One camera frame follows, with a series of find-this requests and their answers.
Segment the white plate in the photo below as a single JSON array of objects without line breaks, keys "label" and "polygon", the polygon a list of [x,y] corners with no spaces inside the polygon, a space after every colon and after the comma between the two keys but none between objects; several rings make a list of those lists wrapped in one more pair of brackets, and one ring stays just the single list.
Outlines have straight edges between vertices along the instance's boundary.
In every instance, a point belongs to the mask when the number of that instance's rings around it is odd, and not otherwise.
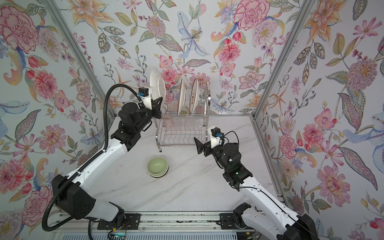
[{"label": "white plate", "polygon": [[157,68],[152,68],[150,73],[150,88],[153,100],[166,97],[166,86],[162,74]]}]

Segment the patterned plate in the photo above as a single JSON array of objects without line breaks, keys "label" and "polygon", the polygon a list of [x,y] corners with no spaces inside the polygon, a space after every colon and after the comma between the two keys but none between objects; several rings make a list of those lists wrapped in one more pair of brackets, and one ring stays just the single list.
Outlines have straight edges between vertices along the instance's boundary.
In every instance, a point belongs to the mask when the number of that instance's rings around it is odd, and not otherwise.
[{"label": "patterned plate", "polygon": [[182,80],[180,85],[180,91],[179,91],[178,115],[181,114],[182,109],[184,107],[185,95],[186,95],[186,83],[184,80]]}]

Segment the pale green bowl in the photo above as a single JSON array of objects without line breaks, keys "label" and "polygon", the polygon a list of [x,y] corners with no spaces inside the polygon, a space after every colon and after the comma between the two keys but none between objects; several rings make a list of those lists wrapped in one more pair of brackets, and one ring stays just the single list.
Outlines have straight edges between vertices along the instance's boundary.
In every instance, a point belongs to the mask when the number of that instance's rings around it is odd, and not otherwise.
[{"label": "pale green bowl", "polygon": [[152,158],[148,162],[147,169],[148,169],[149,174],[150,173],[154,173],[154,174],[164,173],[164,172],[168,172],[169,164],[165,158],[155,157],[155,158]]}]

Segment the brown rimmed plate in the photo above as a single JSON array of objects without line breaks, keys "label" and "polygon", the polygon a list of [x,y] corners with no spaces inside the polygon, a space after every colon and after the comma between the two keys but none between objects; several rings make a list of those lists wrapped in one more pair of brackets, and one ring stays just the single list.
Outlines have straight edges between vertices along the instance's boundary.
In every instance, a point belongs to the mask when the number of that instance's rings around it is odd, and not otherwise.
[{"label": "brown rimmed plate", "polygon": [[192,86],[191,97],[190,97],[190,114],[191,115],[195,112],[195,109],[198,105],[199,90],[200,90],[199,80],[195,79]]}]

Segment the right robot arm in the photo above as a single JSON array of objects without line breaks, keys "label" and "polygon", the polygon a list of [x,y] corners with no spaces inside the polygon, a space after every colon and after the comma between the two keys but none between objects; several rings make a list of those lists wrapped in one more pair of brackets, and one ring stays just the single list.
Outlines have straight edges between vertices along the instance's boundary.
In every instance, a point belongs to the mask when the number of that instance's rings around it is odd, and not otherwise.
[{"label": "right robot arm", "polygon": [[201,143],[194,139],[198,154],[213,156],[224,170],[223,177],[236,191],[249,198],[256,207],[241,207],[235,214],[242,223],[270,240],[317,240],[314,220],[307,214],[299,215],[270,194],[241,163],[238,143],[223,144],[223,137]]}]

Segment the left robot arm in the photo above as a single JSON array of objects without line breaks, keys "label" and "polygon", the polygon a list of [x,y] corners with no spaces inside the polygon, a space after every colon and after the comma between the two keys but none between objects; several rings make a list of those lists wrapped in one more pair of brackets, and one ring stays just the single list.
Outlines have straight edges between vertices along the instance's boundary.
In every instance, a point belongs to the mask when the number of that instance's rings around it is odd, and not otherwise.
[{"label": "left robot arm", "polygon": [[141,138],[141,133],[152,124],[152,119],[162,117],[163,98],[143,98],[144,108],[127,103],[119,111],[120,122],[111,135],[107,149],[100,150],[88,161],[67,176],[58,175],[52,181],[54,205],[72,219],[100,219],[120,226],[125,221],[124,210],[116,204],[97,200],[88,192],[97,179],[117,159],[130,151]]}]

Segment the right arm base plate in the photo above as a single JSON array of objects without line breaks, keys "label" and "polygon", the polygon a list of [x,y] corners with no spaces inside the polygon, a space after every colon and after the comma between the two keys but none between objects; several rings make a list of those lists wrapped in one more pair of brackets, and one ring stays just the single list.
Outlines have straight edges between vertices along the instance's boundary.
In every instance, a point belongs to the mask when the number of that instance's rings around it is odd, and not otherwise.
[{"label": "right arm base plate", "polygon": [[222,230],[255,231],[246,226],[240,215],[234,213],[220,213],[219,225]]}]

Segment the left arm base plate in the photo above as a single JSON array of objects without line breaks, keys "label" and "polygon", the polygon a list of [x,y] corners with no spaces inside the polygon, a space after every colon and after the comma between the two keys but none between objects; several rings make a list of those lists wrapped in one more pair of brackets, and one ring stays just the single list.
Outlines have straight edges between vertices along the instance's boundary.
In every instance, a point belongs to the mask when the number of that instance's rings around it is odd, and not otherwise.
[{"label": "left arm base plate", "polygon": [[97,230],[138,230],[141,214],[127,214],[117,216],[112,222],[100,220]]}]

